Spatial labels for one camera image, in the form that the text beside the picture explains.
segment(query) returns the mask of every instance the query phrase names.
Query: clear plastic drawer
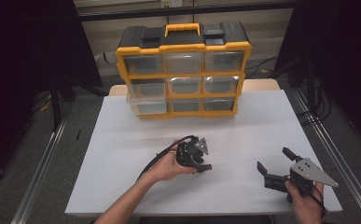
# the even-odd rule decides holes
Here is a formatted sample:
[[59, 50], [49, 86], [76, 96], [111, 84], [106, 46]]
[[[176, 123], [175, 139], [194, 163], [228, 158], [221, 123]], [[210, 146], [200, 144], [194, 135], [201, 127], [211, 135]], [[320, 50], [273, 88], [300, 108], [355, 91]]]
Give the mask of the clear plastic drawer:
[[132, 55], [124, 57], [130, 75], [159, 74], [163, 72], [160, 54]]
[[187, 94], [200, 92], [200, 77], [172, 77], [168, 78], [169, 93]]
[[239, 77], [205, 77], [203, 90], [206, 93], [234, 93]]
[[206, 97], [203, 98], [203, 108], [206, 111], [232, 110], [233, 102], [233, 97]]
[[165, 114], [167, 112], [165, 85], [163, 83], [131, 85], [127, 94], [127, 103], [135, 115]]
[[206, 52], [204, 72], [241, 71], [243, 51]]
[[166, 53], [163, 55], [163, 61], [167, 74], [196, 74], [201, 72], [202, 53]]
[[200, 110], [200, 98], [171, 99], [173, 112], [188, 112]]

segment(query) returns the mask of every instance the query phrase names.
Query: hand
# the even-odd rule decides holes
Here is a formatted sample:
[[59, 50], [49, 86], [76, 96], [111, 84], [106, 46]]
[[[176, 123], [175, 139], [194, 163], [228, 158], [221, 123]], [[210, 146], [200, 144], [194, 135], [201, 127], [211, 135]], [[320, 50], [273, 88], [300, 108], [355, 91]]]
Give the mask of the hand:
[[[299, 194], [297, 186], [291, 183], [290, 181], [285, 181], [285, 186], [287, 187], [288, 192], [293, 197], [293, 207], [299, 223], [301, 224], [314, 224], [322, 223], [321, 215], [322, 208], [317, 202], [315, 202], [311, 197], [306, 196], [302, 198]], [[323, 195], [324, 185], [321, 183], [315, 183], [314, 186], [320, 193]], [[318, 199], [320, 202], [323, 200], [315, 188], [312, 189], [313, 196]]]
[[151, 176], [155, 182], [161, 180], [170, 180], [180, 174], [191, 174], [197, 172], [194, 167], [185, 167], [179, 165], [176, 160], [177, 145], [171, 148], [171, 150], [160, 158], [145, 175]]

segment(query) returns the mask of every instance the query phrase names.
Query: white tabletop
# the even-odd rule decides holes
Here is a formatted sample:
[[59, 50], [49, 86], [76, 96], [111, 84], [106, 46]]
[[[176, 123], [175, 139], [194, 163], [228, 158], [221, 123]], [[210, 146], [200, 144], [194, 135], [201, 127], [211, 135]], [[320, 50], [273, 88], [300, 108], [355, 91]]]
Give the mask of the white tabletop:
[[[285, 193], [264, 188], [257, 171], [288, 175], [294, 163], [288, 147], [320, 166], [283, 91], [244, 92], [238, 114], [221, 118], [139, 119], [124, 96], [108, 96], [65, 213], [99, 216], [174, 139], [205, 137], [213, 170], [180, 175], [156, 184], [134, 211], [136, 216], [261, 215], [292, 211]], [[325, 206], [341, 211], [331, 187]]]

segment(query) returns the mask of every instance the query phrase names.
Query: black backdrop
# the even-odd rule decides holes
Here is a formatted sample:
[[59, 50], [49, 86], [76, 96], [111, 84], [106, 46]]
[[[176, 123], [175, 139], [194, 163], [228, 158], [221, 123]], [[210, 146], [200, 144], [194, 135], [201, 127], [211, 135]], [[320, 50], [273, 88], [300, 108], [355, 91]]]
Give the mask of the black backdrop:
[[0, 1], [0, 168], [32, 116], [35, 94], [49, 89], [49, 76], [102, 86], [81, 23], [35, 19], [75, 15], [72, 0]]
[[[295, 8], [276, 68], [305, 56], [361, 131], [361, 1], [333, 0], [326, 7]], [[298, 86], [306, 75], [307, 64], [299, 63], [290, 70], [290, 85]]]

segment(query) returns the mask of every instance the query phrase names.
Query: yellow storage organizer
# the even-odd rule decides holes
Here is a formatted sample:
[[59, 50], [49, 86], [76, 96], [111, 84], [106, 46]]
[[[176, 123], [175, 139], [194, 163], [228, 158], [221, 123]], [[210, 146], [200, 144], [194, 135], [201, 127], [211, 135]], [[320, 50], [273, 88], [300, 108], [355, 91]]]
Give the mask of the yellow storage organizer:
[[233, 116], [251, 45], [237, 21], [128, 27], [116, 52], [140, 118]]

